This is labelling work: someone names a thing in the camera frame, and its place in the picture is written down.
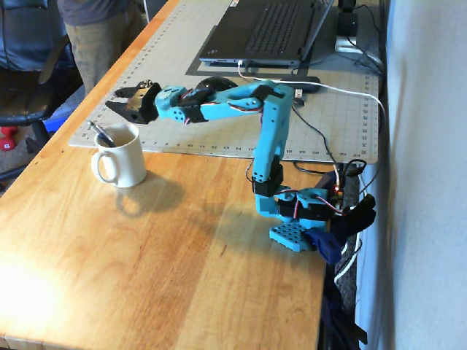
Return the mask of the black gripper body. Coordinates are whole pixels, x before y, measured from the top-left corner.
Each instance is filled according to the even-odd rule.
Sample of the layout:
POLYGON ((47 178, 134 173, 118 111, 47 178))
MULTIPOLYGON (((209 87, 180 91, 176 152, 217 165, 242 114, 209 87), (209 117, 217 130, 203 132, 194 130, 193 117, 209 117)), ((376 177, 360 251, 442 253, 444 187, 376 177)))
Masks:
POLYGON ((155 82, 140 82, 132 97, 128 99, 127 110, 129 121, 136 124, 149 124, 158 117, 155 107, 155 97, 161 91, 161 86, 155 82))

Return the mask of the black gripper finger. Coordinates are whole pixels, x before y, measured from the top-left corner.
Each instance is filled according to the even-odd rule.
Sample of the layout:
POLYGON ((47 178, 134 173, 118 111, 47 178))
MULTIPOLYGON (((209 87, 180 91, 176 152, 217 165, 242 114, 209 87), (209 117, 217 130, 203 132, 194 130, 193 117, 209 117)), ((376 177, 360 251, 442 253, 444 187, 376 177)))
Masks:
POLYGON ((127 103, 106 101, 105 106, 124 118, 127 121, 132 121, 131 112, 127 108, 127 103))
POLYGON ((144 95, 153 85, 151 80, 143 80, 133 87, 121 87, 115 91, 118 98, 131 98, 141 92, 144 95))

